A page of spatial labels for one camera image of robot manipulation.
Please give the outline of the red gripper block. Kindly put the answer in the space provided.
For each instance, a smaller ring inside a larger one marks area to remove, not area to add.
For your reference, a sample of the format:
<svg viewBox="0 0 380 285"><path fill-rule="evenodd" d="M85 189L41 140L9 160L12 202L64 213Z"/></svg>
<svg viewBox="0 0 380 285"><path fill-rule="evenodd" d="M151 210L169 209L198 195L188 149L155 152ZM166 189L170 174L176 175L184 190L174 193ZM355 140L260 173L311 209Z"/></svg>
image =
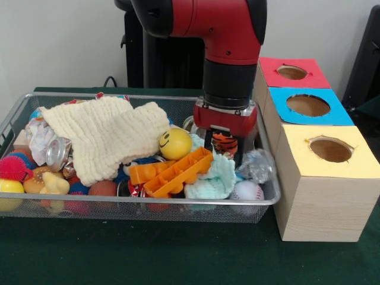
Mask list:
<svg viewBox="0 0 380 285"><path fill-rule="evenodd" d="M194 121L197 127L206 129L204 148L213 150L211 143L213 132L218 130L228 132L236 137L237 150L234 156L235 169L242 164L244 154L244 143L249 133L255 128L257 122L258 108L250 104L244 110L227 110L214 107L203 107L197 103L194 109Z"/></svg>

